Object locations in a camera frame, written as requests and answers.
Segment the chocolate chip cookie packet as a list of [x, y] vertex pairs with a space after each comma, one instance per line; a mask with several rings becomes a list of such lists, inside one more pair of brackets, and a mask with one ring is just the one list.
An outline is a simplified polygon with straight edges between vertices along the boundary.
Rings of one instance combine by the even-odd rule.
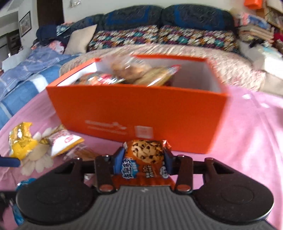
[[166, 170], [164, 154], [171, 150], [166, 140], [136, 139], [123, 143], [125, 153], [115, 169], [112, 181], [121, 186], [170, 186], [175, 182]]

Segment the blue snack packet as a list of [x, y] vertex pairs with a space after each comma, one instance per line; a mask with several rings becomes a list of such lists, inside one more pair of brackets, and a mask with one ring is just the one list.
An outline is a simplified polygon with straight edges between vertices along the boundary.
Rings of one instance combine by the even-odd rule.
[[34, 182], [36, 178], [29, 178], [27, 180], [23, 180], [17, 184], [16, 191], [19, 191], [22, 187], [29, 185], [30, 183]]

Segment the yellow snack packet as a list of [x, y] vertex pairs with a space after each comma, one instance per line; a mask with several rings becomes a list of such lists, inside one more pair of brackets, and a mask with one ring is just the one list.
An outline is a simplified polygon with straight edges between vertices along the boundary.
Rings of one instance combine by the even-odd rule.
[[30, 132], [31, 122], [22, 122], [9, 132], [10, 157], [23, 160], [38, 145]]

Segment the white pink snack packet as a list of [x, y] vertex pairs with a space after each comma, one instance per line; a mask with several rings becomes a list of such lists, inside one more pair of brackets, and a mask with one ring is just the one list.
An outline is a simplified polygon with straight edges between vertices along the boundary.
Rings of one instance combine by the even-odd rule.
[[84, 142], [84, 139], [82, 137], [71, 134], [66, 129], [50, 135], [47, 139], [51, 145], [51, 158], [55, 158], [61, 154], [64, 154], [70, 149]]

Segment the orange cardboard box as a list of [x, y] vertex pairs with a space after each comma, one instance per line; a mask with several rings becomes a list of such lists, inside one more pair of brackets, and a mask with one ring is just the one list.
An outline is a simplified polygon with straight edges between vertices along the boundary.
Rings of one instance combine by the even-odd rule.
[[228, 101], [214, 63], [172, 55], [140, 59], [153, 67], [179, 65], [180, 70], [170, 86], [75, 85], [86, 73], [111, 73], [105, 59], [92, 58], [47, 86], [61, 122], [68, 130], [102, 139], [165, 139], [175, 151], [206, 154]]

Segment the clear bag of pastries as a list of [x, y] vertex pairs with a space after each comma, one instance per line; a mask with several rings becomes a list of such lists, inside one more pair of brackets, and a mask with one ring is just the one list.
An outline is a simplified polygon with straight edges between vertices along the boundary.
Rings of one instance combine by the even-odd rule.
[[127, 55], [107, 55], [102, 61], [111, 69], [114, 76], [123, 79], [124, 83], [134, 83], [152, 67], [143, 59]]

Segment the blue striped blanket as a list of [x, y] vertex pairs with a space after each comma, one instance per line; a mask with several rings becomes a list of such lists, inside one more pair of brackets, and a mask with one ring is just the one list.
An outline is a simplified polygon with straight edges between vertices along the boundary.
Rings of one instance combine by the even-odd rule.
[[75, 55], [60, 54], [49, 47], [32, 50], [26, 60], [1, 75], [1, 127], [29, 101], [59, 77], [61, 66]]

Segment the cream pillow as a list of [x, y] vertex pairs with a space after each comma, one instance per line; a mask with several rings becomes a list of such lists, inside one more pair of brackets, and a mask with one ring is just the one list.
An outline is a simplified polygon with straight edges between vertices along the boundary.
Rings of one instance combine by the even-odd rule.
[[64, 50], [66, 55], [85, 54], [92, 40], [97, 24], [74, 31]]

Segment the right floral cushion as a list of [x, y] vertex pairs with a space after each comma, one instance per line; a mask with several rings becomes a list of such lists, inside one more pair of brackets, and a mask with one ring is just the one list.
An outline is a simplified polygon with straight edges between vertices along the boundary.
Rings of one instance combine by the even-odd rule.
[[205, 47], [239, 53], [236, 36], [232, 31], [208, 31], [165, 25], [159, 29], [158, 43]]

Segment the floral cushion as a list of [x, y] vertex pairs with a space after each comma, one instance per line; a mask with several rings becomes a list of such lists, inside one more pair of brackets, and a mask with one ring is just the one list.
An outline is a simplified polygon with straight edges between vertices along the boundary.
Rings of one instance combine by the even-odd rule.
[[208, 31], [165, 25], [159, 29], [158, 43], [205, 47], [239, 53], [236, 36], [232, 31]]
[[140, 26], [120, 31], [100, 31], [89, 42], [87, 51], [122, 47], [125, 45], [140, 45], [156, 43], [159, 28], [156, 25]]

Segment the left floral cushion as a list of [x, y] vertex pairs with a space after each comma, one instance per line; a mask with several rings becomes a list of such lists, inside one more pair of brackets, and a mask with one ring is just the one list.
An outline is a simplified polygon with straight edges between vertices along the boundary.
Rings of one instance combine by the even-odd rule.
[[159, 28], [156, 25], [140, 26], [120, 31], [100, 31], [89, 42], [87, 51], [122, 47], [125, 45], [140, 45], [156, 43]]

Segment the dark blue sofa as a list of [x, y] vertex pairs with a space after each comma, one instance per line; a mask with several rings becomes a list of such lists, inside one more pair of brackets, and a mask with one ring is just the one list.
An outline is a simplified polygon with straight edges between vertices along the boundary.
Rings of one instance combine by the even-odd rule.
[[69, 28], [73, 32], [95, 24], [98, 31], [127, 30], [147, 25], [156, 25], [159, 28], [169, 25], [198, 30], [235, 31], [230, 12], [197, 4], [177, 4], [164, 9], [156, 5], [136, 5], [85, 17], [72, 23]]

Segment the stack of books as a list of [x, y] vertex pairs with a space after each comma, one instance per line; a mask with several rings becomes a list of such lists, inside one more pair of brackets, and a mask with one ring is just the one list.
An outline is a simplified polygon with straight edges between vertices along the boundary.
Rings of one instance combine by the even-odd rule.
[[235, 14], [233, 17], [238, 36], [242, 41], [261, 39], [269, 43], [274, 42], [274, 29], [263, 18], [245, 12]]

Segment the framed wall picture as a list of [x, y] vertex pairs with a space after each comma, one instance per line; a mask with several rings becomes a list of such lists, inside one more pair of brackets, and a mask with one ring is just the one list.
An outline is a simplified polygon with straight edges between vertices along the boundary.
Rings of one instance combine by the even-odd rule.
[[25, 16], [22, 17], [22, 19], [19, 21], [19, 29], [20, 29], [21, 37], [23, 37], [32, 29], [30, 11], [26, 13]]

